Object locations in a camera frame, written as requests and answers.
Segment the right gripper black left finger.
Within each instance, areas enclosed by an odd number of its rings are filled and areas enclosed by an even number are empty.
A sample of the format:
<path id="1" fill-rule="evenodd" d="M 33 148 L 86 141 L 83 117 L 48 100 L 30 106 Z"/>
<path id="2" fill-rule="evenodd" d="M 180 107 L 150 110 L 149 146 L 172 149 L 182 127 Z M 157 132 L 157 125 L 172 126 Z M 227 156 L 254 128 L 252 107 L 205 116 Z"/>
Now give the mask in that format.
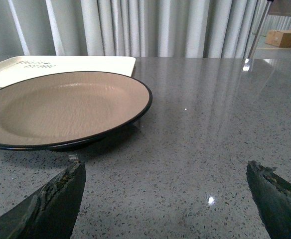
<path id="1" fill-rule="evenodd" d="M 74 161 L 0 216 L 0 239 L 69 239 L 86 182 L 84 162 Z"/>

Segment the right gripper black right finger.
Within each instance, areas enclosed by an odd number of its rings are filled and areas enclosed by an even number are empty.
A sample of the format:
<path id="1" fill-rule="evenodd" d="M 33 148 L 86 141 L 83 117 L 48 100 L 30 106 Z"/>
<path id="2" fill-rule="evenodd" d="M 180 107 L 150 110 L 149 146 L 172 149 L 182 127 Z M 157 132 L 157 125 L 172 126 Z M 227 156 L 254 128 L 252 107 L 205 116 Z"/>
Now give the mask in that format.
<path id="1" fill-rule="evenodd" d="M 247 181 L 270 238 L 291 239 L 291 183 L 274 171 L 249 161 Z"/>

